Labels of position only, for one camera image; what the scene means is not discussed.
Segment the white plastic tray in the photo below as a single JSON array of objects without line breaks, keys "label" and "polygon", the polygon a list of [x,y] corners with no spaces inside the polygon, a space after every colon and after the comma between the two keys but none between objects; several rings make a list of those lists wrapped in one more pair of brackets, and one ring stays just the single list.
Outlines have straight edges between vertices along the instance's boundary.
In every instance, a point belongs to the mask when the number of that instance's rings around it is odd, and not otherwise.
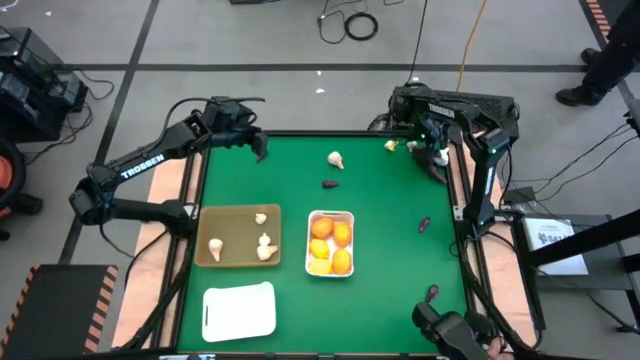
[{"label": "white plastic tray", "polygon": [[267,336],[276,324],[275,289],[268,281],[204,292],[201,334],[208,343]]}]

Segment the black electronics rack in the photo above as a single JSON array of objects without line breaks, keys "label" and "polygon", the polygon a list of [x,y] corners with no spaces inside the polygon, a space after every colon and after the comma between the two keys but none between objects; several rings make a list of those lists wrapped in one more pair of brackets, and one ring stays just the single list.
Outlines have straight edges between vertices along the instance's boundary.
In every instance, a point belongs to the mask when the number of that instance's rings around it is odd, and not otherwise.
[{"label": "black electronics rack", "polygon": [[87,93],[31,28],[0,25],[0,136],[14,143],[57,140]]}]

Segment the wooden table side board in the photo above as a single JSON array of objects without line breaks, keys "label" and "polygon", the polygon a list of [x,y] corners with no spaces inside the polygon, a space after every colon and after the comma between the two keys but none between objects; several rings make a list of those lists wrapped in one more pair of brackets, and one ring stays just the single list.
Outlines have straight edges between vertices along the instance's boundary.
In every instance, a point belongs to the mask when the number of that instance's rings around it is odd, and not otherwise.
[{"label": "wooden table side board", "polygon": [[[464,208],[471,195],[470,182],[473,180],[475,163],[464,145],[450,143],[449,155],[446,173],[452,189],[453,206]],[[538,340],[538,333],[531,317],[518,258],[511,249],[512,243],[511,227],[497,223],[491,228],[490,234],[480,240],[455,246],[453,253],[463,255],[483,291],[510,327],[524,343],[532,346]]]},{"label": "wooden table side board", "polygon": [[[195,201],[202,156],[189,160],[171,160],[152,172],[151,185],[145,199],[152,203],[178,199]],[[153,308],[178,274],[187,241],[174,239],[159,223],[143,223],[138,233],[135,252],[140,255],[131,267],[119,309],[112,348],[124,345],[143,325]]]}]

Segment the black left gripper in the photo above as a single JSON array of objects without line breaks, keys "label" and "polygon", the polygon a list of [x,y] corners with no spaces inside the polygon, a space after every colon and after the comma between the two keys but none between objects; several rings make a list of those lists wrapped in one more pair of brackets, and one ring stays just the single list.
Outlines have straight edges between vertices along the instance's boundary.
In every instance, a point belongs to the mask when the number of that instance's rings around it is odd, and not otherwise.
[{"label": "black left gripper", "polygon": [[206,145],[214,147],[242,147],[250,135],[256,161],[262,161],[268,154],[267,135],[259,127],[254,127],[255,113],[233,115],[230,113],[203,114],[202,120],[209,130]]}]

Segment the black hand-held device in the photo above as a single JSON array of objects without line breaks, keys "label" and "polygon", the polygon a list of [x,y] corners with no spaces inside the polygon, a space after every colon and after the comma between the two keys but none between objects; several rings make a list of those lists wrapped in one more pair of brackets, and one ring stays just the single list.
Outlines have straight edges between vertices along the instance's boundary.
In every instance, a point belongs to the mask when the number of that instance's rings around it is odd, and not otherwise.
[{"label": "black hand-held device", "polygon": [[453,311],[439,314],[430,304],[419,302],[411,318],[420,333],[450,360],[489,360],[487,348],[499,337],[492,332],[493,321],[473,311],[464,316]]}]

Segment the deep orange fruit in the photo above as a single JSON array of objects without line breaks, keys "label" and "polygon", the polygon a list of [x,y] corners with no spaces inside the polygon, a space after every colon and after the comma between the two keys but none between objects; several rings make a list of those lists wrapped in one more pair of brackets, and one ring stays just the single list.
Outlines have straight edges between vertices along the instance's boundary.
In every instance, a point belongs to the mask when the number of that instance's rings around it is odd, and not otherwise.
[{"label": "deep orange fruit", "polygon": [[313,239],[326,239],[333,234],[334,220],[330,217],[319,217],[314,220],[310,227]]}]

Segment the black table frame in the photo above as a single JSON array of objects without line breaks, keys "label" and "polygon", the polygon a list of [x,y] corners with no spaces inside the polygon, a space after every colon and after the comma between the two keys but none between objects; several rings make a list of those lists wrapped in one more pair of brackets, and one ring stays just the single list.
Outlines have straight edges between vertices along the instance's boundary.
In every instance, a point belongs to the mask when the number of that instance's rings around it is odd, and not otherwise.
[{"label": "black table frame", "polygon": [[[434,351],[411,313],[428,287],[439,286],[441,312],[476,309],[456,246],[452,189],[429,178],[400,149],[365,131],[281,131],[260,162],[247,148],[202,157],[195,203],[277,204],[283,247],[276,266],[205,268],[185,250],[185,284],[168,309],[163,343],[186,352],[302,356],[413,355]],[[339,152],[341,170],[327,161]],[[340,183],[324,189],[324,180]],[[355,217],[355,272],[319,278],[304,269],[307,220],[314,210]],[[431,222],[424,233],[419,223]],[[208,343],[201,334],[204,292],[272,283],[277,324],[267,336]]]}]

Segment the grey side table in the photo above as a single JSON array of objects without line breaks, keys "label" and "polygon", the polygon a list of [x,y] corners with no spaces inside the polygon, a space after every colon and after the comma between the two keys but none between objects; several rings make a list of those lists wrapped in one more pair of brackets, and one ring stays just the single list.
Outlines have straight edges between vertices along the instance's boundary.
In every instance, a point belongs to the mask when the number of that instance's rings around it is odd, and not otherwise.
[{"label": "grey side table", "polygon": [[533,296],[543,288],[567,288],[572,284],[589,290],[631,290],[631,274],[640,272],[640,253],[625,254],[622,241],[538,267],[524,259],[528,252],[613,219],[616,218],[608,215],[542,215],[517,221],[512,234],[527,293]]}]

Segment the person's leg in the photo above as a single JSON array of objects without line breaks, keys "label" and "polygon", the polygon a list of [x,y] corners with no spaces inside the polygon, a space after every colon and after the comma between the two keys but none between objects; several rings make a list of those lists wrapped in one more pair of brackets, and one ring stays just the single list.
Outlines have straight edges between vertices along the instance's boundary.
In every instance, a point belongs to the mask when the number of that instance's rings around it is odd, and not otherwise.
[{"label": "person's leg", "polygon": [[625,7],[608,39],[582,81],[593,91],[611,90],[640,64],[640,0],[631,0]]}]

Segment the yellow-orange fruit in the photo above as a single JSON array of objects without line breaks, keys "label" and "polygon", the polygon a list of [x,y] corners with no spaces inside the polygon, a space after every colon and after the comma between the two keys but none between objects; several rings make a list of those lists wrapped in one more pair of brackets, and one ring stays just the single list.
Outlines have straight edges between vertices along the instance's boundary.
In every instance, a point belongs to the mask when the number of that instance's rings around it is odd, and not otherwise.
[{"label": "yellow-orange fruit", "polygon": [[352,257],[344,248],[335,251],[332,259],[332,270],[336,275],[347,275],[352,267]]},{"label": "yellow-orange fruit", "polygon": [[349,246],[352,240],[351,226],[346,222],[335,222],[333,228],[333,240],[339,247]]}]

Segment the black power adapter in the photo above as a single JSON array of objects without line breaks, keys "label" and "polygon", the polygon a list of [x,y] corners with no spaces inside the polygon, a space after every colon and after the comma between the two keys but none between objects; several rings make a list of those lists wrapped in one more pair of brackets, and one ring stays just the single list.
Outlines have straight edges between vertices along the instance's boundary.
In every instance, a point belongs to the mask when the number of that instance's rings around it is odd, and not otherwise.
[{"label": "black power adapter", "polygon": [[532,202],[535,200],[536,194],[531,186],[527,186],[524,188],[514,187],[507,190],[502,197],[502,203],[504,205],[517,205]]}]

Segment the white plastic handled basket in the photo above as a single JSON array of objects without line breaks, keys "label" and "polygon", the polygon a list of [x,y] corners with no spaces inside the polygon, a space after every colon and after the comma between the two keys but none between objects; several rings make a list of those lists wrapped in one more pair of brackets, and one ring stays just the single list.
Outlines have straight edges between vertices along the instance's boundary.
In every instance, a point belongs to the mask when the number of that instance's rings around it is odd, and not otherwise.
[{"label": "white plastic handled basket", "polygon": [[[351,267],[351,271],[349,274],[347,275],[336,275],[332,273],[330,275],[325,275],[325,276],[318,276],[318,275],[313,275],[310,271],[309,271],[309,264],[313,259],[316,259],[310,252],[309,250],[309,243],[310,241],[313,239],[310,233],[310,227],[311,224],[314,220],[316,220],[319,217],[330,217],[334,220],[335,222],[346,222],[351,226],[352,229],[352,240],[349,246],[344,247],[344,249],[346,249],[347,251],[350,252],[351,257],[352,257],[352,267]],[[309,216],[308,216],[308,225],[307,225],[307,239],[306,239],[306,254],[305,254],[305,270],[306,272],[314,277],[319,277],[319,278],[347,278],[350,277],[354,271],[355,271],[355,260],[354,260],[354,240],[355,240],[355,235],[354,235],[354,230],[355,230],[355,217],[352,213],[348,212],[348,211],[329,211],[329,210],[315,210],[312,211]],[[332,259],[333,259],[333,255],[335,253],[336,250],[341,249],[342,247],[339,247],[335,244],[334,240],[333,240],[333,234],[330,235],[328,238],[326,239],[322,239],[325,240],[327,242],[327,244],[329,245],[330,248],[330,255],[328,260],[332,263]]]}]

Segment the black diagonal beam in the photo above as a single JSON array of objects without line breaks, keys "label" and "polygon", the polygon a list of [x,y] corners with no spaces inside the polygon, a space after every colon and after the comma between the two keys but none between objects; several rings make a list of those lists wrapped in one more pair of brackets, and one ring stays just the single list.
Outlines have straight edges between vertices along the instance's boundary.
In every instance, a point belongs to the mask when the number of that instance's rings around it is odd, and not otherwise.
[{"label": "black diagonal beam", "polygon": [[524,259],[538,267],[597,250],[640,235],[640,209],[563,240],[528,252]]}]

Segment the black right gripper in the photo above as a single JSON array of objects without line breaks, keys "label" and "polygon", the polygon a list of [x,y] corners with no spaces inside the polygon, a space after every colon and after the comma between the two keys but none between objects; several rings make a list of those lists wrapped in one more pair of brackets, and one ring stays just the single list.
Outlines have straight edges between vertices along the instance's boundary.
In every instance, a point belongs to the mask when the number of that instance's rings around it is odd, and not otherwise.
[{"label": "black right gripper", "polygon": [[[448,147],[450,124],[435,119],[427,113],[418,113],[412,116],[408,140],[424,143],[434,153]],[[413,149],[414,158],[426,158],[427,148],[416,145]]]}]

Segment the orange black round device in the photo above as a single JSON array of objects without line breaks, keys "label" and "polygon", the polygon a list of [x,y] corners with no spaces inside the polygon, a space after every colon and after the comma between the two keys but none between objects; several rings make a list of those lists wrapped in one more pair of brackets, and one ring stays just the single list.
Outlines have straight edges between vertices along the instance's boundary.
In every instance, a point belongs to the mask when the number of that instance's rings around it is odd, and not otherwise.
[{"label": "orange black round device", "polygon": [[23,154],[16,145],[0,137],[0,217],[11,212],[26,181]]}]

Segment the person's hand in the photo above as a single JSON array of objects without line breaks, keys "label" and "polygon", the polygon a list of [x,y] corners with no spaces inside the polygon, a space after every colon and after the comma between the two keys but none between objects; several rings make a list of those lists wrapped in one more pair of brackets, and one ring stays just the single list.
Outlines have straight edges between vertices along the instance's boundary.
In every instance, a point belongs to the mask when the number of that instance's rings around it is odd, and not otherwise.
[{"label": "person's hand", "polygon": [[487,355],[489,360],[513,360],[513,356],[510,353],[502,351],[503,341],[501,337],[495,337],[492,339],[489,347],[487,348]]}]

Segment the black caster foot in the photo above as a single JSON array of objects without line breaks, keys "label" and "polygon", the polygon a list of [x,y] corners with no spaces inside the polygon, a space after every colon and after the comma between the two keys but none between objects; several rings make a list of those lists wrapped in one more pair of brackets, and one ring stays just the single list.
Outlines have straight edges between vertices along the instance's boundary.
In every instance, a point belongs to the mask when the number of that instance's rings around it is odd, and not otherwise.
[{"label": "black caster foot", "polygon": [[9,203],[12,212],[27,215],[37,215],[41,212],[43,200],[41,198],[20,193],[16,195]]}]

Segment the brown translucent plastic bin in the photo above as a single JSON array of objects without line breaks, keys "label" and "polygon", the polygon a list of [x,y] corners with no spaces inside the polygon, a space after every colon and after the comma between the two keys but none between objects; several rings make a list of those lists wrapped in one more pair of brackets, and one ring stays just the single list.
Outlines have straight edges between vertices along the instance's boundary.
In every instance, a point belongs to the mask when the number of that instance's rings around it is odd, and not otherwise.
[{"label": "brown translucent plastic bin", "polygon": [[[258,225],[255,214],[264,213],[267,220]],[[259,237],[266,233],[269,245],[277,245],[279,251],[267,261],[258,259],[256,249]],[[215,262],[208,242],[218,238],[224,242],[221,259]],[[199,214],[198,231],[193,261],[205,268],[248,268],[276,266],[281,261],[282,226],[281,208],[277,204],[208,206]]]}]

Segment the black computer case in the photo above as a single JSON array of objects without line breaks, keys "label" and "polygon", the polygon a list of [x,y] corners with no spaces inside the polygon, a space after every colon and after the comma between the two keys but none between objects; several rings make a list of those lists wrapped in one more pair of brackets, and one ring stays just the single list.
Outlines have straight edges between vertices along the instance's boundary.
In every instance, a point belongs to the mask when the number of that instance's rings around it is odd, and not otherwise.
[{"label": "black computer case", "polygon": [[520,110],[506,96],[434,90],[422,83],[396,87],[388,101],[386,128],[408,138],[411,118],[427,113],[450,124],[474,155],[500,158],[519,137]]}]

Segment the black hazard-striped floor platform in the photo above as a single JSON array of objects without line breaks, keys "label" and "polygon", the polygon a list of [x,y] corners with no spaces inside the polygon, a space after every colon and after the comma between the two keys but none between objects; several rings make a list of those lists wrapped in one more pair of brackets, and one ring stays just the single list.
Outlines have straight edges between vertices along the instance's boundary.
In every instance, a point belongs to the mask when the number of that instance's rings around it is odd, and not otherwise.
[{"label": "black hazard-striped floor platform", "polygon": [[589,12],[595,20],[596,27],[598,28],[601,35],[607,39],[609,33],[611,31],[611,25],[604,14],[603,8],[599,2],[599,0],[585,0]]},{"label": "black hazard-striped floor platform", "polygon": [[118,272],[115,265],[31,267],[0,337],[0,360],[96,353]]}]

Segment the grey stand part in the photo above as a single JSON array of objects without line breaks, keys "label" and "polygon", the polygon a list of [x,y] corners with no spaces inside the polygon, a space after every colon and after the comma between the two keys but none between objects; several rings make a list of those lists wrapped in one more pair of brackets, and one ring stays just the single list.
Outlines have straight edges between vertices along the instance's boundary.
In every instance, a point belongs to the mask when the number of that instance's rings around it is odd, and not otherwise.
[{"label": "grey stand part", "polygon": [[640,138],[640,99],[633,99],[628,104],[629,111],[625,114],[626,122]]}]

